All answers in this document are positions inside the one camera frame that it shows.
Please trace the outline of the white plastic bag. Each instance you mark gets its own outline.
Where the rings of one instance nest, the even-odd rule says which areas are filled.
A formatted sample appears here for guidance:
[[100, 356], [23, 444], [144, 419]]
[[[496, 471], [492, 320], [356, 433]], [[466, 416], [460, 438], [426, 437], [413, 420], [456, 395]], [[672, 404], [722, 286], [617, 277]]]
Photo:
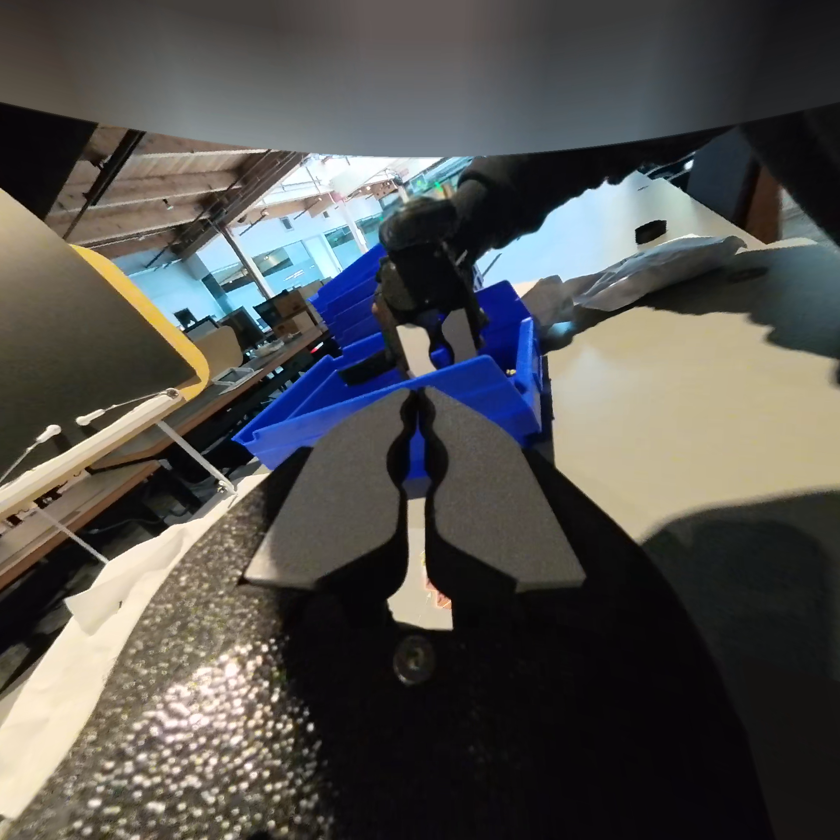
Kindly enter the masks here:
[[687, 235], [645, 249], [589, 276], [563, 283], [578, 308], [615, 312], [645, 296], [718, 270], [747, 247], [736, 235]]

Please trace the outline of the white mounting bar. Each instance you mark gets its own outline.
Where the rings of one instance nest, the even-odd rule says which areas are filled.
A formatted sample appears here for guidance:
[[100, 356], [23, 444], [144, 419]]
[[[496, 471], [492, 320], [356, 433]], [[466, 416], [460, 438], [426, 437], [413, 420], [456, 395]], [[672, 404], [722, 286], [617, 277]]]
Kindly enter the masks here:
[[15, 479], [3, 479], [2, 519], [31, 507], [48, 490], [66, 483], [103, 455], [162, 420], [185, 401], [186, 394], [175, 388], [155, 393], [142, 401], [132, 401], [128, 412], [111, 420], [66, 452], [28, 469]]

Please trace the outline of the black panel with yellow edge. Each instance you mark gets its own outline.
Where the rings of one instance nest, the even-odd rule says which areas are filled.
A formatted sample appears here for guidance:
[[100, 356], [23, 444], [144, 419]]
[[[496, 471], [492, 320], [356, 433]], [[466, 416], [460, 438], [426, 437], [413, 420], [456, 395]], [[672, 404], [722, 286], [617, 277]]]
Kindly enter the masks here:
[[66, 452], [132, 401], [207, 385], [201, 351], [121, 269], [1, 193], [2, 481]]

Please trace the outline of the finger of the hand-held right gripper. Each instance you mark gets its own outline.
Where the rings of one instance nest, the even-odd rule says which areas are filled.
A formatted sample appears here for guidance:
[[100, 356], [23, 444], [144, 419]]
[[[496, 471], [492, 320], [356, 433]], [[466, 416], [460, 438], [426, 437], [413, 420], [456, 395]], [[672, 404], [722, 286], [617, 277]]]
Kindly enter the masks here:
[[480, 355], [480, 338], [474, 335], [466, 311], [451, 311], [441, 324], [444, 348], [452, 365], [471, 361]]
[[400, 324], [396, 328], [397, 345], [401, 352], [401, 366], [409, 379], [416, 379], [437, 371], [431, 359], [431, 339], [425, 328]]

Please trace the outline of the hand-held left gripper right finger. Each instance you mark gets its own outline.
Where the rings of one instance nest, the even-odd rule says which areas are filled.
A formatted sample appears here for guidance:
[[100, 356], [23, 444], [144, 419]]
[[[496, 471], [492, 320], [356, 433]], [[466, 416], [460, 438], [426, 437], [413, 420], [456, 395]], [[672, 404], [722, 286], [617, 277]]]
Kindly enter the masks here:
[[513, 437], [432, 387], [420, 429], [426, 573], [454, 624], [507, 623], [522, 595], [582, 587], [585, 569]]

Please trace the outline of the beige chair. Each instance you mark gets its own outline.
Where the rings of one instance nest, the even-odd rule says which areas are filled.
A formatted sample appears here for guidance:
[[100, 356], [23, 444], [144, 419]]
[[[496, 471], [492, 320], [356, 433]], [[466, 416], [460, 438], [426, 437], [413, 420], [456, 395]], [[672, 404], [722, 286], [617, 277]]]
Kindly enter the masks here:
[[192, 335], [188, 338], [201, 351], [208, 364], [206, 388], [217, 383], [224, 375], [241, 368], [245, 355], [233, 328], [216, 327], [198, 338]]

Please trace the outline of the person's right hand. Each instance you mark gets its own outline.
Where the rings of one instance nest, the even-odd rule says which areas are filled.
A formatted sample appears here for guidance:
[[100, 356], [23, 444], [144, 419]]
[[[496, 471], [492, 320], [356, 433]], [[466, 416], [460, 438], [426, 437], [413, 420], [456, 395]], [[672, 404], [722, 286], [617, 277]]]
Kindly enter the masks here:
[[544, 163], [544, 154], [472, 159], [451, 197], [456, 225], [448, 242], [457, 257], [474, 261], [541, 227], [554, 210]]

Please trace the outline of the person's right forearm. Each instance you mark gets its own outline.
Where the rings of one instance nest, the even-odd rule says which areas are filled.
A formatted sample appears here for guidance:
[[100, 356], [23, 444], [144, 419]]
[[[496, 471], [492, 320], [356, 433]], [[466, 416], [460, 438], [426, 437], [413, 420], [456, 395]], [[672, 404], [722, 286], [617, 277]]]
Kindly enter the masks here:
[[725, 126], [655, 140], [525, 155], [518, 181], [521, 229], [534, 232], [555, 209], [583, 193], [605, 183], [617, 185], [646, 167], [672, 165], [729, 130]]

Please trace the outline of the cardboard box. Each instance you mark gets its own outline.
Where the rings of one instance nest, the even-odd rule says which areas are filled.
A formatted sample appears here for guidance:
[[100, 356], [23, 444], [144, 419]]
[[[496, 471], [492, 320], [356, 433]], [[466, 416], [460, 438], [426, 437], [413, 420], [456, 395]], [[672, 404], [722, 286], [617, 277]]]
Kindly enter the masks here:
[[314, 322], [319, 321], [319, 316], [314, 313], [312, 306], [302, 287], [284, 290], [273, 298], [269, 299], [272, 311], [275, 313], [276, 322], [284, 322], [293, 319], [297, 315], [307, 314]]

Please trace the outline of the wooden workbench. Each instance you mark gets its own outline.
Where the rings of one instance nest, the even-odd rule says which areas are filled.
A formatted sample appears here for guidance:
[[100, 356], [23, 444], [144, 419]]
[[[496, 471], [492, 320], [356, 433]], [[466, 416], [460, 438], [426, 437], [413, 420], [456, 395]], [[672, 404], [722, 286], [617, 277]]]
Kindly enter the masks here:
[[160, 467], [158, 461], [145, 461], [79, 477], [45, 509], [29, 511], [21, 523], [2, 532], [1, 587], [14, 583], [70, 533], [79, 535]]

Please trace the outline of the blue plastic bin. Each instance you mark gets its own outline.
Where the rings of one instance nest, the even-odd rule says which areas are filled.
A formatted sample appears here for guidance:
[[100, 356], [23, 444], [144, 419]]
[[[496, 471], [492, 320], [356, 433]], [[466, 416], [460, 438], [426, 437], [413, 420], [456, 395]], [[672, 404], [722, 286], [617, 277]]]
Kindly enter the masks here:
[[340, 358], [321, 359], [299, 381], [234, 435], [268, 469], [320, 438], [351, 414], [406, 387], [432, 387], [504, 429], [518, 443], [542, 428], [542, 364], [534, 323], [525, 318], [507, 331], [513, 343], [416, 380], [390, 371], [362, 385], [347, 385]]

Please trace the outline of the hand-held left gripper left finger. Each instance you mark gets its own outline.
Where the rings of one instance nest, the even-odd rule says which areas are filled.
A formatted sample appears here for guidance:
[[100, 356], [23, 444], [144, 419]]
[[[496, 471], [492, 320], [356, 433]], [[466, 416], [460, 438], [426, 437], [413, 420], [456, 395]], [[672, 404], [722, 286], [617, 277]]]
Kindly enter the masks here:
[[401, 388], [351, 414], [306, 452], [245, 582], [330, 595], [387, 613], [408, 567], [407, 497], [417, 394]]

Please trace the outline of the printed instruction sheet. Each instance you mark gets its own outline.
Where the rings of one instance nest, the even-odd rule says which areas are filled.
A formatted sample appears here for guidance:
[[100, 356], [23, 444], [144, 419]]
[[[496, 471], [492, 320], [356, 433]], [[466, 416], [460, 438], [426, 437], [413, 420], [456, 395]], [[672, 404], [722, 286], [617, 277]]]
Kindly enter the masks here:
[[394, 619], [430, 631], [451, 631], [451, 601], [431, 582], [426, 566], [425, 500], [407, 505], [408, 565], [406, 576], [388, 606]]

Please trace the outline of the grey desk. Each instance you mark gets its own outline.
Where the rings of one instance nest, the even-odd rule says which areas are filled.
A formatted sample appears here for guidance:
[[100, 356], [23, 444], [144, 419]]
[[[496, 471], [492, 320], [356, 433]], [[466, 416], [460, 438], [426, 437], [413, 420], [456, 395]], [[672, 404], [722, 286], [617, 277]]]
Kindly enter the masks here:
[[636, 541], [712, 648], [778, 838], [838, 838], [838, 253], [762, 245], [631, 175], [486, 257], [521, 292], [665, 240], [736, 235], [739, 265], [620, 313], [584, 311], [546, 363], [558, 470]]

